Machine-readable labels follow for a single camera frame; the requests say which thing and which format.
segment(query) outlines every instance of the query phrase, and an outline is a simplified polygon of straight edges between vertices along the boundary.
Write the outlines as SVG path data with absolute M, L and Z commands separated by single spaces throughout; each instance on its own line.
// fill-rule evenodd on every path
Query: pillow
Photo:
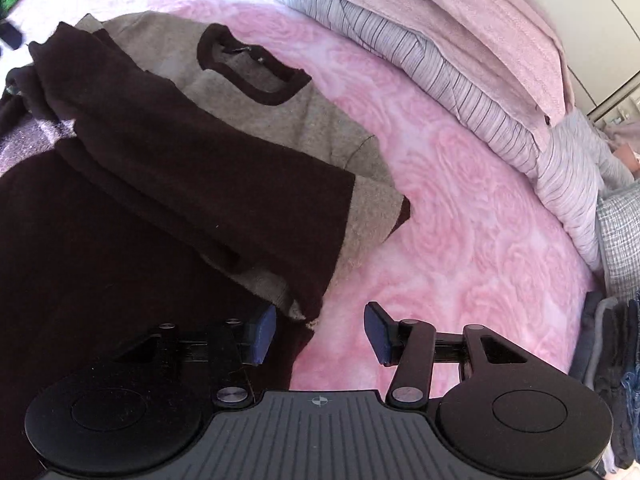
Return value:
M 629 301 L 640 288 L 640 181 L 598 199 L 596 232 L 607 296 Z

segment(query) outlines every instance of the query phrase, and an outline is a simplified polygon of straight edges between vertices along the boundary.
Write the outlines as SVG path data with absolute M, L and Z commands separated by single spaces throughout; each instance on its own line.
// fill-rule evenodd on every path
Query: black circular pad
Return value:
M 201 418 L 186 387 L 109 363 L 47 388 L 29 406 L 24 427 L 44 461 L 65 472 L 124 476 L 180 453 Z
M 544 433 L 560 426 L 567 416 L 562 400 L 537 390 L 515 390 L 494 400 L 494 415 L 512 430 Z
M 71 407 L 74 420 L 93 431 L 123 430 L 139 421 L 145 412 L 145 399 L 122 388 L 90 391 Z
M 488 365 L 442 398 L 436 423 L 497 476 L 551 477 L 593 466 L 611 435 L 606 404 L 549 365 Z

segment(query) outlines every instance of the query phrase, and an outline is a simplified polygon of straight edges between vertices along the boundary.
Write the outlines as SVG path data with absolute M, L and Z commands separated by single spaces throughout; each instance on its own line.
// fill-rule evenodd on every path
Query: blue jeans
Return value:
M 636 451 L 636 457 L 640 458 L 640 430 L 638 428 L 640 419 L 640 364 L 636 364 L 635 370 L 622 376 L 622 386 L 626 390 L 626 412 L 631 421 L 634 450 Z

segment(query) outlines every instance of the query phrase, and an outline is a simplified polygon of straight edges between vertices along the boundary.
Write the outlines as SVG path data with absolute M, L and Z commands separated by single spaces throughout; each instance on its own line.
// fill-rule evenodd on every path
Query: sparkly pink fabric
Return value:
M 363 307 L 427 320 L 441 332 L 482 323 L 563 370 L 571 361 L 592 276 L 524 176 L 389 63 L 272 0 L 23 0 L 12 13 L 28 41 L 86 13 L 106 20 L 153 9 L 227 24 L 302 67 L 318 88 L 380 139 L 412 218 L 326 297 L 293 388 L 388 387 L 362 327 Z M 0 75 L 30 62 L 3 49 Z M 431 395 L 456 371 L 436 366 Z

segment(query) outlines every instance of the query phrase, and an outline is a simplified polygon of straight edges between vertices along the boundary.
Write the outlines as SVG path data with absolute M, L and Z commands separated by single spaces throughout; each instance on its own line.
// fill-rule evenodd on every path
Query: brown collar trim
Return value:
M 224 46 L 228 51 L 247 50 L 251 59 L 261 63 L 270 70 L 274 76 L 284 81 L 287 85 L 277 92 L 267 92 L 256 88 L 245 81 L 245 79 L 229 65 L 213 59 L 212 48 L 215 43 Z M 263 105 L 281 105 L 291 99 L 311 81 L 311 76 L 304 70 L 291 68 L 282 64 L 263 46 L 245 44 L 236 40 L 228 27 L 220 25 L 219 23 L 213 23 L 206 28 L 198 42 L 196 56 L 201 69 L 218 72 L 247 97 Z

